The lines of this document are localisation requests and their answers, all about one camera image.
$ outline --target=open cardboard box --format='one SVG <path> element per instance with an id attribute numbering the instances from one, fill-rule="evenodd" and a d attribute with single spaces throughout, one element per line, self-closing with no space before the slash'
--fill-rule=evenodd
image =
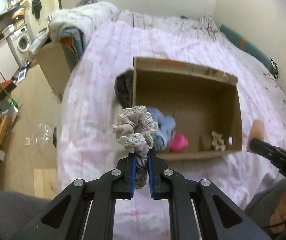
<path id="1" fill-rule="evenodd" d="M 180 153 L 160 152 L 168 161 L 218 157 L 242 150 L 242 120 L 237 77 L 179 61 L 134 58 L 133 106 L 152 106 L 171 115 L 175 132 L 189 147 Z M 223 134 L 227 150 L 204 151 L 201 136 Z"/>

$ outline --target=silver rivet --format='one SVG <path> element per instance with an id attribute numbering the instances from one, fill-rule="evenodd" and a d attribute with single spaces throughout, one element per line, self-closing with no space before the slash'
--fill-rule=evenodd
<path id="1" fill-rule="evenodd" d="M 82 186 L 83 183 L 84 183 L 84 181 L 82 179 L 76 179 L 76 180 L 74 180 L 73 184 L 74 184 L 74 186 L 79 187 L 79 186 Z"/>
<path id="2" fill-rule="evenodd" d="M 202 180 L 201 180 L 201 184 L 202 184 L 203 186 L 208 187 L 209 185 L 211 185 L 211 182 L 210 182 L 208 179 L 202 179 Z"/>
<path id="3" fill-rule="evenodd" d="M 172 175 L 173 175 L 173 171 L 170 170 L 170 169 L 164 170 L 163 173 L 164 173 L 164 175 L 166 175 L 166 176 L 172 176 Z"/>
<path id="4" fill-rule="evenodd" d="M 112 175 L 114 175 L 114 176 L 119 176 L 119 175 L 121 175 L 121 171 L 120 170 L 112 170 Z"/>

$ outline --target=washing machine door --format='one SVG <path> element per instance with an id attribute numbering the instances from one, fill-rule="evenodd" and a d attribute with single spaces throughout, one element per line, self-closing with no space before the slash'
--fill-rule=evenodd
<path id="1" fill-rule="evenodd" d="M 17 49 L 20 53 L 25 53 L 30 48 L 30 39 L 28 38 L 27 33 L 23 33 L 17 39 Z"/>

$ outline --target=wooden floor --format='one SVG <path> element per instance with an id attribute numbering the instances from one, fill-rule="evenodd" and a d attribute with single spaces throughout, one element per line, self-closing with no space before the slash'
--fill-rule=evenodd
<path id="1" fill-rule="evenodd" d="M 32 142 L 26 146 L 25 141 L 42 123 L 54 129 L 60 121 L 61 105 L 39 65 L 28 71 L 26 79 L 12 92 L 12 97 L 20 111 L 10 135 L 1 146 L 6 157 L 4 162 L 0 161 L 0 190 L 53 198 L 56 149 L 52 141 L 42 148 L 33 147 Z"/>

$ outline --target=bed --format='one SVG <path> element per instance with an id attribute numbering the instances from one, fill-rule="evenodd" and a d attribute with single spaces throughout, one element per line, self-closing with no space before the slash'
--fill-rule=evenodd
<path id="1" fill-rule="evenodd" d="M 244 209 L 253 196 L 282 176 L 268 160 L 246 152 L 254 119 L 265 123 L 266 141 L 286 149 L 286 96 L 262 63 L 235 47 L 211 17 L 199 21 L 152 17 L 118 10 L 90 34 L 62 101 L 58 127 L 58 184 L 94 180 L 127 155 L 112 134 L 121 106 L 115 78 L 133 68 L 133 57 L 157 57 L 208 65 L 238 77 L 243 151 L 204 161 L 171 162 L 186 178 L 212 180 Z M 116 202 L 114 239 L 170 239 L 167 201 L 153 201 L 149 187 L 131 201 Z"/>

